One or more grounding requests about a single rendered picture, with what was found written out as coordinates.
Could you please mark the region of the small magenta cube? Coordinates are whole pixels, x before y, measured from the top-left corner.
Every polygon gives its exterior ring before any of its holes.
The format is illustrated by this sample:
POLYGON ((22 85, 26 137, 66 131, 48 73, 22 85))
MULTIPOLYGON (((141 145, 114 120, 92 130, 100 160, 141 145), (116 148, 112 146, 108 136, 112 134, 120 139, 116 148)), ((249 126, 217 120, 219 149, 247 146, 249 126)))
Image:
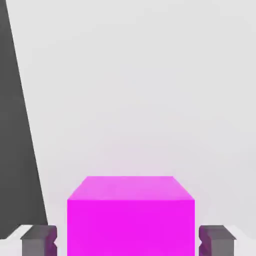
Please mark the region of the small magenta cube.
POLYGON ((195 200, 171 176, 88 176, 67 200, 67 256, 195 256, 195 200))

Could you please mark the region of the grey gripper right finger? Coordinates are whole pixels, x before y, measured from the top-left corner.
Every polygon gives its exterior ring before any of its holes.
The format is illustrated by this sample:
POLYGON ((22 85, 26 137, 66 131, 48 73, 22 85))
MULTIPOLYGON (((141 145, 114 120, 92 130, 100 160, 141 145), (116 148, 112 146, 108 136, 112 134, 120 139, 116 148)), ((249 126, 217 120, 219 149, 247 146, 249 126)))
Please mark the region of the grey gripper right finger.
POLYGON ((234 225, 201 225, 198 256, 256 256, 256 238, 234 225))

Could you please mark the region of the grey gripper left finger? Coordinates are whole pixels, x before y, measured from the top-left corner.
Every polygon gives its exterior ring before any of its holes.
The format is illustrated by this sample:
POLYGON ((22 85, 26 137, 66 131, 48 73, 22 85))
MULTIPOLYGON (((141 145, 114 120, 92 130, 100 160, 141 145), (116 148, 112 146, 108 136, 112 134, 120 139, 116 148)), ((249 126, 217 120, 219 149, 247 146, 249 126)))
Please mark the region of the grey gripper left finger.
POLYGON ((0 239, 0 256, 58 256, 55 225, 22 225, 0 239))

